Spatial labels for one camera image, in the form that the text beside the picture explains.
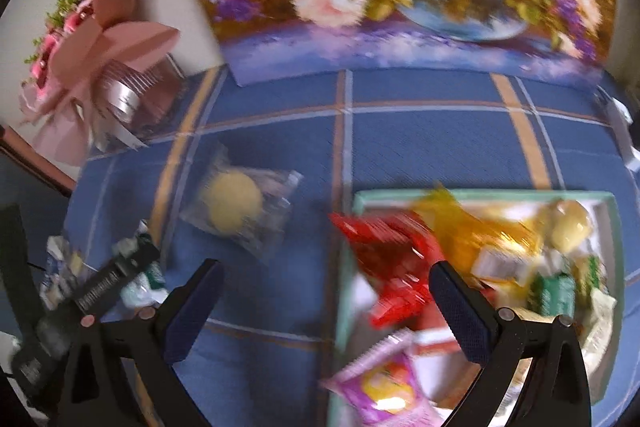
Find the cream white snack pack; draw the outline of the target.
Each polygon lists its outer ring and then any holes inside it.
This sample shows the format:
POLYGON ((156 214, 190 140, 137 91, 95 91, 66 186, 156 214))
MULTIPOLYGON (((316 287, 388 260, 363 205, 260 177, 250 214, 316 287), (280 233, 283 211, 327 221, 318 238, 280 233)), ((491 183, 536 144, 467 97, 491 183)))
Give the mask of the cream white snack pack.
POLYGON ((590 297, 591 308, 580 340, 582 359, 588 377, 598 369, 608 349, 613 335, 614 311, 617 305, 614 297, 599 288, 593 288, 590 297))

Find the dark green snack pack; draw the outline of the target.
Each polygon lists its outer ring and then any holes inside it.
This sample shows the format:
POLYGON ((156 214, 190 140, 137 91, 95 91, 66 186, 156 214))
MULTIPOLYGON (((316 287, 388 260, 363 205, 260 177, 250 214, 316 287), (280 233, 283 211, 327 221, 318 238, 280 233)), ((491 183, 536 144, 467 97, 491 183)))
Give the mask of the dark green snack pack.
POLYGON ((543 277, 537 275, 529 286, 527 309, 542 317, 575 314, 576 284, 566 273, 543 277))

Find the green white cookie pack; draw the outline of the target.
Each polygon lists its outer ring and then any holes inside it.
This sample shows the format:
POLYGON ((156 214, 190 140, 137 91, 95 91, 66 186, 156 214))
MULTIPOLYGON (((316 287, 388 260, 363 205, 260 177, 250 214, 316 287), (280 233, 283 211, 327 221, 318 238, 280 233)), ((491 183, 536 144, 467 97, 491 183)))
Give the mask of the green white cookie pack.
POLYGON ((573 277, 576 285, 576 298, 582 306, 588 307, 590 305, 593 289, 605 290, 605 267, 601 258, 596 255, 587 255, 575 260, 573 277))

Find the purple snack pack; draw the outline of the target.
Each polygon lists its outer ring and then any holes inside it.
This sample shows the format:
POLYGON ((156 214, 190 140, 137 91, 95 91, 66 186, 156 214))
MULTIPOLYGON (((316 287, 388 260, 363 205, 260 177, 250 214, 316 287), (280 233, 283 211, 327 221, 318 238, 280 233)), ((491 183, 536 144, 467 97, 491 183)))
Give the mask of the purple snack pack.
POLYGON ((352 408, 360 426, 440 426, 412 359, 413 333, 399 329, 345 365, 322 387, 352 408))

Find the small red snack pack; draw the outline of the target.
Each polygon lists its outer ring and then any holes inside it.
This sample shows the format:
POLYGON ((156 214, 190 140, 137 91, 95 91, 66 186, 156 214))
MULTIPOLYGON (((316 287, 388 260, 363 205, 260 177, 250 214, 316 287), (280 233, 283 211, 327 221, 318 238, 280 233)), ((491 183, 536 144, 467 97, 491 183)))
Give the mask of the small red snack pack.
POLYGON ((428 274, 444 255, 417 213, 332 213, 330 221, 347 239, 359 271, 376 283, 378 300, 368 312, 372 327, 385 329, 410 320, 433 301, 428 274))

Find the blue white crumpled wrappers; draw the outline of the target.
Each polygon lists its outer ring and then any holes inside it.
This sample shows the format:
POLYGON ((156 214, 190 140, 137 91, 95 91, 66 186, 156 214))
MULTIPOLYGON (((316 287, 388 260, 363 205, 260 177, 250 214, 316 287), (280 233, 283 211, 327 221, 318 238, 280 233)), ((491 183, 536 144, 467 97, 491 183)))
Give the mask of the blue white crumpled wrappers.
POLYGON ((39 296, 47 310, 55 309, 70 297, 86 275, 85 259, 74 251, 63 236, 49 236, 46 269, 39 287, 39 296))

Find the grey green snack pack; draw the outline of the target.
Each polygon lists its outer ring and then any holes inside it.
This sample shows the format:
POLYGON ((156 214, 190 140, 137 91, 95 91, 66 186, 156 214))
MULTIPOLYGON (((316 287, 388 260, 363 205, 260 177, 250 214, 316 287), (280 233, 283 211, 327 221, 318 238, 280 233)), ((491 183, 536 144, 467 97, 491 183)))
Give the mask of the grey green snack pack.
MULTIPOLYGON (((130 257, 138 249, 140 242, 153 243, 145 220, 139 222, 134 236, 121 239, 112 247, 113 255, 130 257)), ((153 261, 120 291, 122 303, 131 310, 161 305, 168 295, 165 277, 158 261, 153 261)))

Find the dark red box pack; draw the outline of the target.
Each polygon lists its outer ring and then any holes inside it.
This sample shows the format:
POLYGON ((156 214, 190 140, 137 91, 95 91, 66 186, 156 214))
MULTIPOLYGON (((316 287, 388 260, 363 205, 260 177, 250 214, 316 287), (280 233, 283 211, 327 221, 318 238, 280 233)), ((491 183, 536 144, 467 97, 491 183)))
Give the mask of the dark red box pack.
POLYGON ((429 303, 413 320, 411 328, 418 355, 448 355, 460 350, 436 303, 429 303))

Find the white tray with teal rim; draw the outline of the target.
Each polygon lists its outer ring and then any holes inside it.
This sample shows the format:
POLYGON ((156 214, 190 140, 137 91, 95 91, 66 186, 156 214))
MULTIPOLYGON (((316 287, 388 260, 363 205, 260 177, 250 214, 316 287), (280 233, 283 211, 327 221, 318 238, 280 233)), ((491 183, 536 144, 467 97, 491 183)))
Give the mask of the white tray with teal rim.
MULTIPOLYGON (((534 217, 539 208, 555 199, 575 199, 589 212, 594 231, 590 236, 594 252, 605 267, 606 287, 617 300, 613 314, 612 337, 599 366, 589 374, 591 403, 599 403, 606 394, 620 343, 624 311, 624 256, 622 224, 613 194, 602 191, 498 190, 498 188, 455 188, 452 196, 469 212, 482 215, 499 209, 506 219, 521 221, 534 217)), ((341 252, 340 291, 335 335, 335 362, 338 365, 356 358, 386 332, 375 331, 366 323, 364 312, 373 305, 376 294, 362 275, 356 258, 345 246, 341 252)), ((470 367, 460 351, 418 358, 420 383, 432 400, 446 397, 456 380, 470 367)))

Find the yellow wrapped pastry pack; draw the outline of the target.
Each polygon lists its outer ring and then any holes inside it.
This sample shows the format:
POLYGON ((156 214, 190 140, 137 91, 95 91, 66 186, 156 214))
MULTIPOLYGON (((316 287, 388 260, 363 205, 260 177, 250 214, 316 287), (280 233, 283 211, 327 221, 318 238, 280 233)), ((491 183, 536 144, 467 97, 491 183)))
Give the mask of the yellow wrapped pastry pack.
POLYGON ((541 255, 538 232, 522 222, 478 217, 442 187, 417 199, 410 210, 432 230, 462 277, 523 284, 541 255))

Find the pale yellow wrapped ball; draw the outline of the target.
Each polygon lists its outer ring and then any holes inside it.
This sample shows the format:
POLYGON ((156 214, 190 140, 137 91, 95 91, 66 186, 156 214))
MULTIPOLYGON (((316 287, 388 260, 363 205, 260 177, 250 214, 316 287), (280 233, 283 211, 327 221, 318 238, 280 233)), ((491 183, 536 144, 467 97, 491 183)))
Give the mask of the pale yellow wrapped ball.
POLYGON ((550 206, 549 245, 568 255, 588 239, 592 223, 587 209, 577 200, 561 199, 550 206))

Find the blue plaid tablecloth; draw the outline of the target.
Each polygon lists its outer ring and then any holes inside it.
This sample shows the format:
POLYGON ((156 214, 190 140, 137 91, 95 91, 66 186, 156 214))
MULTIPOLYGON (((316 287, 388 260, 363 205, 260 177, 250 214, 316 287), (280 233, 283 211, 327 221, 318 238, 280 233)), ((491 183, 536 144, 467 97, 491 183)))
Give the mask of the blue plaid tablecloth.
POLYGON ((241 88, 228 70, 196 77, 168 132, 142 150, 91 157, 64 231, 97 267, 141 220, 156 230, 172 285, 207 257, 226 286, 178 371, 216 426, 320 426, 332 353, 340 244, 329 221, 369 188, 572 188, 613 194, 622 218, 623 327, 593 408, 613 425, 639 387, 639 182, 596 98, 472 72, 342 72, 241 88), (298 171, 284 241, 268 261, 184 223, 216 147, 238 165, 298 171))

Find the clear wrapped round pastry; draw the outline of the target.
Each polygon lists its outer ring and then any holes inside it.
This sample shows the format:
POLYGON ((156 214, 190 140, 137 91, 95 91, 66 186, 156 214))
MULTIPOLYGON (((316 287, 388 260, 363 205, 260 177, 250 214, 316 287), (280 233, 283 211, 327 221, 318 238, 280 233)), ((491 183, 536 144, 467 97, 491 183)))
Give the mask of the clear wrapped round pastry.
POLYGON ((303 175, 295 170, 234 165, 228 148, 218 143, 205 176, 180 218, 266 261, 283 239, 291 198, 302 181, 303 175))

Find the pink flower bouquet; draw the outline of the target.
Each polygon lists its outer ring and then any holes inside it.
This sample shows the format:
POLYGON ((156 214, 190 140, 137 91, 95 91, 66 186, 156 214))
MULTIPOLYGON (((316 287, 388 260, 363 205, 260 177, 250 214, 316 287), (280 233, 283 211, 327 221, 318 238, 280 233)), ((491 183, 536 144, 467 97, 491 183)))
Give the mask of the pink flower bouquet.
POLYGON ((170 54, 177 28, 135 20, 136 0, 62 0, 29 59, 21 111, 38 126, 32 146, 81 166, 115 140, 137 150, 142 128, 162 121, 183 77, 170 54))

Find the white power strip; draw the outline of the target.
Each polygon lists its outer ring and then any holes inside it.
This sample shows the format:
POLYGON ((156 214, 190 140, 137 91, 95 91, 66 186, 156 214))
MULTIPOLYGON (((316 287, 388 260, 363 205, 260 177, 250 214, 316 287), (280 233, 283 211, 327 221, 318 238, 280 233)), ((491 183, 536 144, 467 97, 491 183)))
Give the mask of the white power strip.
POLYGON ((613 98, 602 87, 597 87, 597 97, 603 107, 608 124, 612 128, 620 156, 625 167, 631 173, 639 172, 639 147, 634 145, 631 127, 634 120, 627 107, 617 98, 613 98))

